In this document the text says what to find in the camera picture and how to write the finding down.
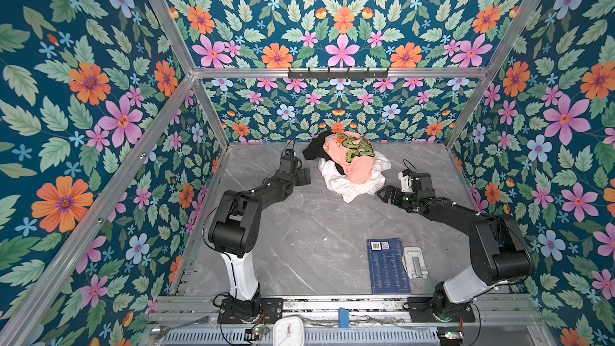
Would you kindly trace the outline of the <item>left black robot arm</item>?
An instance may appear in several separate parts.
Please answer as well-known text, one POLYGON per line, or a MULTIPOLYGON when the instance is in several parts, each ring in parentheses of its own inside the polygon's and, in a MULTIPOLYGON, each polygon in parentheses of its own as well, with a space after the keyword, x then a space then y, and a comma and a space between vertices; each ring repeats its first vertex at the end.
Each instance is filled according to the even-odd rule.
POLYGON ((241 321, 261 316, 260 285, 254 271, 252 250, 259 237, 262 213, 266 208, 285 201, 295 187, 311 183, 310 170, 292 149, 284 150, 278 170, 259 187, 246 191, 226 191, 208 232, 208 243, 221 255, 230 283, 229 297, 224 299, 219 315, 241 321))

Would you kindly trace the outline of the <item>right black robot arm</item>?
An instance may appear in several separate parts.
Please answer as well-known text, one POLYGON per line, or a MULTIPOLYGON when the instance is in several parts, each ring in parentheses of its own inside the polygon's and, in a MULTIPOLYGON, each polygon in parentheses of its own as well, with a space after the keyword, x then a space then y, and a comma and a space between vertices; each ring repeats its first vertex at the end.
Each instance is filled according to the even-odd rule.
POLYGON ((409 181, 408 192, 389 185, 376 195, 384 203, 449 226, 469 239, 469 267, 440 282, 422 311, 441 322, 461 319, 463 313, 472 310, 471 304, 477 297, 533 275, 536 264, 512 216, 494 216, 436 196, 428 173, 411 175, 409 181))

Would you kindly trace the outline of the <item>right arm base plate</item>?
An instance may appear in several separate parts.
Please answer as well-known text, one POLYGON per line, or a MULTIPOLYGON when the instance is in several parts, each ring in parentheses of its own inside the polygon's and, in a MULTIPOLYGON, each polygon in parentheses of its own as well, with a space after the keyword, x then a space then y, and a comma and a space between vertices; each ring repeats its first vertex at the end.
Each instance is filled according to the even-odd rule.
POLYGON ((446 299, 433 297, 409 297, 404 304, 413 322, 463 322, 474 323, 477 318, 469 303, 452 304, 446 299))

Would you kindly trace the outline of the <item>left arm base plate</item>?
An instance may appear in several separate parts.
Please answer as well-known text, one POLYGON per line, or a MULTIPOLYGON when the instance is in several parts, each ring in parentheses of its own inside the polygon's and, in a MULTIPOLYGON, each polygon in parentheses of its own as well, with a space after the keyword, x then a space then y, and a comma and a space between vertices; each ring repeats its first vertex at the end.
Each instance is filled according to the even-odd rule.
POLYGON ((284 300, 281 298, 256 298, 253 301, 225 298, 217 321, 222 325, 255 325, 259 320, 270 325, 282 318, 283 309, 284 300))

